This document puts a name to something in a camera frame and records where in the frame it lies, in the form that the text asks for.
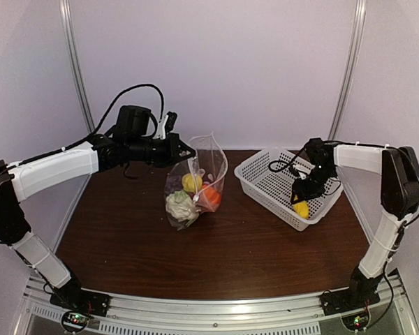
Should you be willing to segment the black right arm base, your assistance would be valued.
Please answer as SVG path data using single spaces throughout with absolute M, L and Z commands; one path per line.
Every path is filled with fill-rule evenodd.
M 382 278 L 382 274 L 377 277 L 367 278 L 356 267 L 351 274 L 347 288 L 338 291 L 326 290 L 319 296 L 324 314 L 345 313 L 365 308 L 367 303 L 379 303 L 381 298 L 377 292 L 377 287 Z

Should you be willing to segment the dark red toy grapes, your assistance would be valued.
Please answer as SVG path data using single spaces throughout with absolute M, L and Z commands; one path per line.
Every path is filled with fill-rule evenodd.
M 168 180 L 168 187 L 171 192 L 180 191 L 183 189 L 182 176 L 170 176 Z

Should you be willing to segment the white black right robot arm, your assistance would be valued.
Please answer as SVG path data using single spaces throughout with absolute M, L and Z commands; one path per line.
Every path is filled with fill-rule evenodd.
M 404 230 L 419 217 L 419 164 L 412 147 L 310 139 L 300 150 L 313 165 L 309 174 L 292 185 L 291 204 L 319 198 L 337 168 L 353 168 L 381 178 L 381 219 L 367 252 L 344 293 L 348 307 L 358 308 L 371 296 L 369 284 L 378 283 L 397 252 Z

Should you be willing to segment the white toy cauliflower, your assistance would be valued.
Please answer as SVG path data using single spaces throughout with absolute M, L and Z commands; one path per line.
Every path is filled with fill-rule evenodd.
M 184 228 L 199 216 L 196 204 L 186 191 L 175 191 L 166 197 L 166 211 Z

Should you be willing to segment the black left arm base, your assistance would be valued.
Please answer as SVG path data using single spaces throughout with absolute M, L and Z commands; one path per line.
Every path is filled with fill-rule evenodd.
M 83 289 L 77 276 L 71 272 L 69 274 L 69 280 L 60 288 L 48 281 L 52 290 L 50 303 L 81 314 L 105 317 L 108 314 L 110 296 Z

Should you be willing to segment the yellow toy pepper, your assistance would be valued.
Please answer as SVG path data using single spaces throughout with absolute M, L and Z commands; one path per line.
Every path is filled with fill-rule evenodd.
M 183 190 L 189 193 L 197 193 L 203 186 L 203 179 L 200 175 L 191 173 L 182 177 Z

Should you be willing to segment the orange toy pumpkin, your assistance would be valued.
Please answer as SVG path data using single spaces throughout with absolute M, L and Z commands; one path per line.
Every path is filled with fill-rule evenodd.
M 198 202 L 208 209 L 216 210 L 221 203 L 221 194 L 214 187 L 204 184 Z

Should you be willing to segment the yellow toy banana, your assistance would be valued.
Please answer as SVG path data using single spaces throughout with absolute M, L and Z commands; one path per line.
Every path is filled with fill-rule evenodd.
M 293 210 L 298 216 L 302 217 L 303 219 L 308 219 L 310 215 L 309 205 L 306 201 L 295 203 L 293 205 Z

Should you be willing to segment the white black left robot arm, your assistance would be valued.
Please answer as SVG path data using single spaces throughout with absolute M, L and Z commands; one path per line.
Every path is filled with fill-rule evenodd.
M 0 161 L 0 244 L 11 247 L 59 292 L 72 310 L 87 302 L 81 284 L 68 267 L 32 232 L 20 206 L 32 195 L 65 181 L 105 172 L 130 162 L 166 168 L 196 155 L 173 132 L 177 114 L 155 121 L 151 110 L 124 105 L 116 124 L 104 134 L 91 134 L 69 147 L 37 158 L 7 164 Z M 154 133 L 147 134 L 154 121 Z

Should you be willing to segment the clear zip top bag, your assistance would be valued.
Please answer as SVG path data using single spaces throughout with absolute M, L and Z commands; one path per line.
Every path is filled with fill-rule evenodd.
M 163 189 L 168 221 L 178 231 L 217 211 L 228 172 L 226 154 L 212 133 L 193 137 L 189 144 L 196 155 L 172 168 Z

